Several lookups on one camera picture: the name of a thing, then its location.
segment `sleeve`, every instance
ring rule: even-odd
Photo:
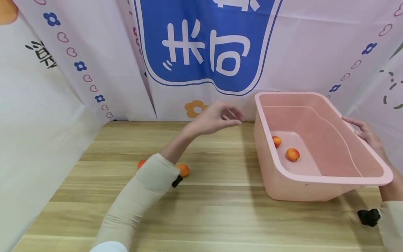
[[[383,244],[388,252],[403,248],[403,201],[386,201],[380,210],[378,221]]]
[[[143,214],[169,190],[178,175],[179,170],[163,156],[151,156],[112,204],[102,222],[94,249],[113,241],[122,244],[125,252],[129,251]]]
[[[127,252],[127,249],[120,242],[104,242],[91,249],[90,252]]]

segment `hand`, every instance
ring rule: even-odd
[[[241,125],[244,116],[232,103],[215,102],[185,128],[195,136],[209,135],[220,129]]]
[[[343,120],[348,123],[354,124],[355,126],[358,126],[361,131],[356,130],[356,135],[364,139],[383,160],[387,160],[387,156],[382,143],[380,142],[380,138],[370,129],[370,127],[365,122],[349,117],[343,117]]]

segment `orange flower print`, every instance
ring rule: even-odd
[[[17,19],[18,8],[12,0],[0,0],[0,25],[9,25]]]
[[[200,112],[196,112],[195,108],[200,108]],[[187,111],[186,115],[190,118],[196,118],[203,110],[207,108],[207,105],[200,100],[194,100],[192,102],[185,104],[185,109]]]

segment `orange ball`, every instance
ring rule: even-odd
[[[278,136],[274,136],[272,137],[273,142],[274,142],[274,146],[276,146],[276,148],[278,148],[281,144],[281,138],[279,138]]]
[[[140,162],[137,164],[137,169],[140,169],[143,166],[144,163],[145,163],[144,159],[140,160]]]
[[[299,159],[299,152],[297,151],[297,149],[289,148],[285,152],[285,156],[288,158],[288,160],[295,162]]]
[[[189,167],[185,164],[176,164],[176,168],[179,169],[179,174],[181,175],[181,177],[186,177],[187,175],[189,175]]]

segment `wood grain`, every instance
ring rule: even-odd
[[[113,122],[98,134],[14,252],[88,252],[102,219],[135,175],[185,123]],[[145,215],[132,251],[385,251],[356,211],[376,187],[329,202],[282,202],[264,191],[253,123],[196,139],[180,160],[189,177]]]

